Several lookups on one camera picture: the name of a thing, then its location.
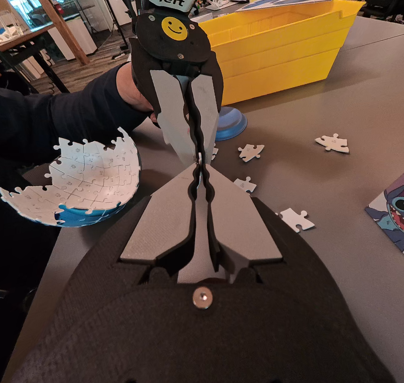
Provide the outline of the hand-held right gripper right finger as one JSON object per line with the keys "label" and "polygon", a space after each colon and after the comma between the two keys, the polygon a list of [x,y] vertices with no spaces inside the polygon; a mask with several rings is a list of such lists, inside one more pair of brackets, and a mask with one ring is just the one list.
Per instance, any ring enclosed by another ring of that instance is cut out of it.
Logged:
{"label": "hand-held right gripper right finger", "polygon": [[207,230],[210,258],[217,272],[282,261],[274,239],[253,199],[208,164],[203,165],[208,202]]}

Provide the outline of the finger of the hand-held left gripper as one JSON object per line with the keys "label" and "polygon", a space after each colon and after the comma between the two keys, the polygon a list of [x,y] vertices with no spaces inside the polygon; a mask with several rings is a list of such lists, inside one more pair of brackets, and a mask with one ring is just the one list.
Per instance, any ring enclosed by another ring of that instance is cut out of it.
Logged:
{"label": "finger of the hand-held left gripper", "polygon": [[219,121],[212,77],[200,74],[192,80],[191,93],[199,114],[198,136],[203,145],[204,162],[211,163]]}
{"label": "finger of the hand-held left gripper", "polygon": [[190,166],[197,161],[196,145],[189,134],[180,81],[162,70],[151,70],[150,74],[160,106],[157,121],[164,142],[172,146],[184,166]]}

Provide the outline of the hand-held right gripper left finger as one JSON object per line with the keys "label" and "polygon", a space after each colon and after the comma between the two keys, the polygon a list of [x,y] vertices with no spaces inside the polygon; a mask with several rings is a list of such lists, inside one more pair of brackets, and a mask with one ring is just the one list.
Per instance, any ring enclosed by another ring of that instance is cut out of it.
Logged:
{"label": "hand-held right gripper left finger", "polygon": [[194,163],[151,195],[121,261],[162,267],[170,276],[191,261],[199,174]]}

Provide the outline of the single curved puzzle piece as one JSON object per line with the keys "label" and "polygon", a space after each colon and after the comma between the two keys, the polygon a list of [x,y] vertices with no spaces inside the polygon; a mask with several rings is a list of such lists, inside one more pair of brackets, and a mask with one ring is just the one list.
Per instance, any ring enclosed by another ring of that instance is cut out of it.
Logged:
{"label": "single curved puzzle piece", "polygon": [[198,173],[197,175],[195,175],[195,179],[196,179],[196,189],[199,188],[200,184],[203,181],[203,157],[202,157],[202,153],[198,152],[198,160],[197,160],[197,170]]}

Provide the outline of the white puzzle pieces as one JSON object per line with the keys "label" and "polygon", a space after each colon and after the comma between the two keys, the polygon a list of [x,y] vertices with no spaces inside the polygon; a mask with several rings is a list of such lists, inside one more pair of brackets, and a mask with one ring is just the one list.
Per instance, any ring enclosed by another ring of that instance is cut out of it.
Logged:
{"label": "white puzzle pieces", "polygon": [[[325,147],[326,151],[336,151],[340,153],[349,153],[349,148],[347,144],[347,139],[340,138],[339,134],[334,133],[332,136],[323,135],[315,139],[315,142]],[[262,150],[265,148],[264,145],[252,145],[246,144],[244,147],[238,147],[240,152],[239,158],[243,162],[248,162],[253,158],[260,158]],[[250,194],[254,192],[256,184],[251,183],[251,178],[246,177],[245,180],[236,179],[234,184],[241,188],[245,193]],[[306,219],[307,212],[301,211],[296,213],[293,209],[288,208],[280,212],[280,218],[296,233],[300,230],[307,230],[315,227],[315,224],[310,220]]]}

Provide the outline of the partly built puzzle ball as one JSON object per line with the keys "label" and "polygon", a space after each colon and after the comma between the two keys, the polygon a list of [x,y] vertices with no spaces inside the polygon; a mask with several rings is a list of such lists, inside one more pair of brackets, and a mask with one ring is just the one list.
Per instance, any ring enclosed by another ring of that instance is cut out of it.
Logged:
{"label": "partly built puzzle ball", "polygon": [[1,188],[1,199],[19,215],[54,227],[83,227],[103,221],[124,208],[139,186],[141,160],[133,139],[122,137],[113,148],[97,141],[83,144],[59,138],[60,157],[49,165],[42,187]]}

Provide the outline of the person's left forearm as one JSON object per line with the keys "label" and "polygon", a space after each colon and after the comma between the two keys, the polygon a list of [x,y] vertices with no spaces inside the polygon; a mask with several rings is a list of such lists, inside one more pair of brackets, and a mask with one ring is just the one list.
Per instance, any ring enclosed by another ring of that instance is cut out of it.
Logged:
{"label": "person's left forearm", "polygon": [[129,133],[139,126],[148,114],[132,108],[120,97],[116,74],[121,66],[74,93],[23,96],[2,88],[1,174],[51,162],[56,158],[54,145],[59,138],[106,145],[119,135],[118,128]]}

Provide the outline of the blue plastic ball stand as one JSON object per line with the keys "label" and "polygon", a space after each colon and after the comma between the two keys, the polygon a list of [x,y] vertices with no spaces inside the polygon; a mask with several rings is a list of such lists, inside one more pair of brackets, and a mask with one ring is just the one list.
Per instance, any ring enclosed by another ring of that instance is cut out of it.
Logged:
{"label": "blue plastic ball stand", "polygon": [[237,108],[221,107],[215,141],[224,141],[238,136],[245,130],[247,123],[246,116]]}

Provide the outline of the cartoon print puzzle box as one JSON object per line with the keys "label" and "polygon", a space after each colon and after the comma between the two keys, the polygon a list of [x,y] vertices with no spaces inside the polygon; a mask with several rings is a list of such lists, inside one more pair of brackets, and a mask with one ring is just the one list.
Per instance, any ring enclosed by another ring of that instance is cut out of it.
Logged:
{"label": "cartoon print puzzle box", "polygon": [[366,213],[384,231],[388,238],[404,251],[404,175],[372,200]]}

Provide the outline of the person's left hand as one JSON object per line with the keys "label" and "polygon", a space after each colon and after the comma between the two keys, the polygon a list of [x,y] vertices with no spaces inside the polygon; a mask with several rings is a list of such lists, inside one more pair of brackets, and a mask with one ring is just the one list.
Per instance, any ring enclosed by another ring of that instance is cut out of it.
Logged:
{"label": "person's left hand", "polygon": [[157,116],[149,101],[140,93],[132,78],[131,63],[124,63],[116,74],[116,87],[123,101],[132,108],[148,114],[150,120],[159,128]]}

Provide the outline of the white low cabinet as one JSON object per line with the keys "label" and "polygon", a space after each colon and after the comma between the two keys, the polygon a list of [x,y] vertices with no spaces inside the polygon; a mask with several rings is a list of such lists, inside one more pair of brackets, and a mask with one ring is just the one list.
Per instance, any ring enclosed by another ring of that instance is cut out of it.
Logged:
{"label": "white low cabinet", "polygon": [[[97,50],[97,46],[80,16],[68,20],[67,25],[86,55],[90,55]],[[75,59],[73,52],[70,50],[57,28],[53,27],[49,29],[48,33],[66,60],[70,61]]]}

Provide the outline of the yellow plastic bin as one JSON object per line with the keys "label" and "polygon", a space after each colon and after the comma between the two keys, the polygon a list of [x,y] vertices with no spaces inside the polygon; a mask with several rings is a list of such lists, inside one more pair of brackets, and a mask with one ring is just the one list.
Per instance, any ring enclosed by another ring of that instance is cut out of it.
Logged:
{"label": "yellow plastic bin", "polygon": [[223,74],[222,106],[325,79],[363,4],[313,2],[200,23]]}

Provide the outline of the cluttered wooden desk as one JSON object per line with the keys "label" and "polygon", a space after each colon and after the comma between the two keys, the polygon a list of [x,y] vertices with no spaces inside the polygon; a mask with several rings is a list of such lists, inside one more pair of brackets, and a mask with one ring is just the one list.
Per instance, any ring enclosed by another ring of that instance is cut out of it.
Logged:
{"label": "cluttered wooden desk", "polygon": [[19,65],[29,57],[33,57],[38,65],[43,69],[46,76],[50,79],[53,87],[56,87],[61,93],[70,93],[62,80],[54,72],[50,59],[44,59],[42,50],[45,49],[44,34],[53,28],[54,24],[47,24],[37,29],[26,32],[23,35],[14,37],[6,42],[1,43],[0,58],[1,64],[12,70],[16,76],[29,89],[30,93],[38,94],[38,90],[27,80],[27,78],[19,71]]}

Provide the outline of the person's dark clothed body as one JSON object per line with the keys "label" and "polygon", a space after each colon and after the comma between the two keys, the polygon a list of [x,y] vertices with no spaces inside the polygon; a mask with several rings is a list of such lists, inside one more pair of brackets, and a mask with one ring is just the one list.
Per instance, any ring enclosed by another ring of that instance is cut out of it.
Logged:
{"label": "person's dark clothed body", "polygon": [[20,216],[0,203],[0,363],[7,366],[59,229]]}

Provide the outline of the wooden support post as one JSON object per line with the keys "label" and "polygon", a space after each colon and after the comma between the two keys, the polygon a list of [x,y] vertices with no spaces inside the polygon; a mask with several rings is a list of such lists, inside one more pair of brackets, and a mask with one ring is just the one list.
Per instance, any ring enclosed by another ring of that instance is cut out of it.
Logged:
{"label": "wooden support post", "polygon": [[41,3],[50,20],[53,22],[54,26],[58,29],[58,32],[63,37],[70,50],[73,52],[76,60],[78,60],[81,65],[90,64],[89,58],[84,53],[83,49],[74,37],[67,23],[60,15],[60,13],[56,10],[51,0],[39,0],[39,2]]}

